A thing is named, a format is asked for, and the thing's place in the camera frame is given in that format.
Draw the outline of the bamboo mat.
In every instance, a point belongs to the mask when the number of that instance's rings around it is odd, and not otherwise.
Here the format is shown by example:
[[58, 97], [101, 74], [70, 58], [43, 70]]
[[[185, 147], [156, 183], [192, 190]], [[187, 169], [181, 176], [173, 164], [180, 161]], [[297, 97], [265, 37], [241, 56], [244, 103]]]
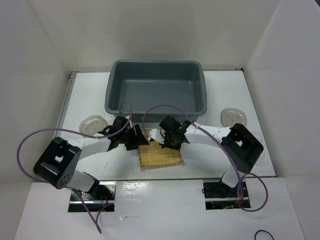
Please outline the bamboo mat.
[[142, 170], [158, 169], [183, 165], [181, 152], [176, 149], [162, 148], [157, 141], [138, 147], [139, 167]]

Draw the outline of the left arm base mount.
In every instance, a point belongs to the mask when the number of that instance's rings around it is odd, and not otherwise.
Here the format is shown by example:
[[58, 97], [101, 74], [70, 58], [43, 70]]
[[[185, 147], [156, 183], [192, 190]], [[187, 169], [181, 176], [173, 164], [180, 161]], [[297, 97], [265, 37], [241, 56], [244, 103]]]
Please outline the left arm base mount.
[[80, 190], [77, 191], [77, 194], [72, 192], [70, 195], [68, 212], [86, 212], [82, 201], [92, 213], [98, 213], [99, 211], [114, 212], [116, 186], [117, 183], [115, 181], [102, 181], [100, 182], [98, 192], [95, 196], [89, 196], [88, 193], [84, 193]]

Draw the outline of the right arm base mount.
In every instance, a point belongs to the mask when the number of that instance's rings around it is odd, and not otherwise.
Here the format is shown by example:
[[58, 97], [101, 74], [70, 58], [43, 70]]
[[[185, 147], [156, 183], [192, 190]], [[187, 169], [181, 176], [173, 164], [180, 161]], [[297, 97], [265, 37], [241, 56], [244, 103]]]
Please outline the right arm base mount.
[[206, 210], [229, 210], [240, 209], [241, 205], [245, 209], [250, 209], [250, 199], [246, 183], [242, 182], [244, 187], [244, 197], [239, 199], [237, 195], [237, 188], [230, 188], [217, 179], [203, 180], [203, 187], [201, 192], [204, 195]]

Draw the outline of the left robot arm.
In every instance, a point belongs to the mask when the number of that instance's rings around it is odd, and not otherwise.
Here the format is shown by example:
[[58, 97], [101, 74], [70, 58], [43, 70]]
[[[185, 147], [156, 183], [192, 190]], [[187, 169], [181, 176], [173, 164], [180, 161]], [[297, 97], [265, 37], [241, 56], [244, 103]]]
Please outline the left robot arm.
[[93, 137], [74, 140], [55, 137], [34, 165], [33, 173], [58, 190], [75, 189], [88, 200], [94, 200], [101, 190], [100, 181], [89, 173], [77, 171], [78, 162], [91, 155], [109, 152], [118, 145], [132, 151], [148, 144], [138, 124], [132, 125], [127, 118], [117, 116], [112, 125]]

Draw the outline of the clear plate right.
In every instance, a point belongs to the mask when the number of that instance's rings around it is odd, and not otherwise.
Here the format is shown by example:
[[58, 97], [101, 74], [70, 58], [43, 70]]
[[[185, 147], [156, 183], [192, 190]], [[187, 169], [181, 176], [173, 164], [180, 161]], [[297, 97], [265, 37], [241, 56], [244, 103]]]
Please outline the clear plate right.
[[233, 127], [235, 124], [247, 126], [247, 116], [237, 108], [225, 108], [220, 113], [220, 122], [224, 127]]

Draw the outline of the clear plastic cup near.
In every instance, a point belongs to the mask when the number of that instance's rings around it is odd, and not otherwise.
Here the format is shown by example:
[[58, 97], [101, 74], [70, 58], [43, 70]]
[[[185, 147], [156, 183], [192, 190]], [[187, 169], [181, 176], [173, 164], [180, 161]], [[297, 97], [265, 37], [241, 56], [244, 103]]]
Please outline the clear plastic cup near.
[[264, 159], [265, 159], [265, 153], [262, 152], [261, 155], [259, 156], [259, 158], [257, 159], [254, 167], [255, 168], [263, 167], [265, 165]]

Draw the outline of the grey plastic bin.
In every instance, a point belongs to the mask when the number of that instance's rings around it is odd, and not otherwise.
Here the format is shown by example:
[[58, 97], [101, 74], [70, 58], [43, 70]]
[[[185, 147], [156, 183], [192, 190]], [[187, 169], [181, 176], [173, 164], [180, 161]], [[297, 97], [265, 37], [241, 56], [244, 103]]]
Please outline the grey plastic bin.
[[196, 119], [207, 111], [202, 65], [194, 60], [118, 60], [109, 73], [105, 111], [111, 115], [133, 111], [142, 116], [176, 115], [185, 111]]

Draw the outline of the clear plate left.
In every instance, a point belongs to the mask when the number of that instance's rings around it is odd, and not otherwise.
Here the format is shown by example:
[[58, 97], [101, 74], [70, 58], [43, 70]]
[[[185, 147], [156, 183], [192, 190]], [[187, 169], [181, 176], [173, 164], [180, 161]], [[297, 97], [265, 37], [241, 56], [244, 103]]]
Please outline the clear plate left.
[[108, 122], [100, 115], [91, 115], [81, 122], [79, 132], [87, 135], [95, 135], [108, 126]]

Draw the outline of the clear plate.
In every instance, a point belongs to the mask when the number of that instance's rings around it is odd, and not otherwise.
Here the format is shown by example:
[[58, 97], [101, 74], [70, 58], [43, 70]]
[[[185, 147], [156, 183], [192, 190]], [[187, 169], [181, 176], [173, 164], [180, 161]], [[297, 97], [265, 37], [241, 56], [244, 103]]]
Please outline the clear plate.
[[233, 127], [235, 124], [247, 126], [247, 116], [237, 108], [225, 108], [220, 113], [220, 122], [224, 127]]
[[108, 126], [108, 122], [100, 115], [91, 115], [81, 122], [79, 132], [87, 135], [95, 135]]

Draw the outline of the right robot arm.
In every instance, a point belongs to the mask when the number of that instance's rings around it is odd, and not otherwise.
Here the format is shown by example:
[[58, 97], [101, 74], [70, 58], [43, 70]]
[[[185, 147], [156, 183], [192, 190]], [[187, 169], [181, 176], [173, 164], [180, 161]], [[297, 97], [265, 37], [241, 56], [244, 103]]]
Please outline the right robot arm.
[[214, 127], [188, 120], [179, 123], [167, 116], [159, 126], [164, 130], [163, 148], [180, 149], [182, 144], [204, 144], [222, 149], [231, 160], [231, 166], [219, 184], [219, 191], [225, 197], [237, 190], [239, 179], [251, 172], [264, 151], [261, 142], [241, 123], [232, 127]]

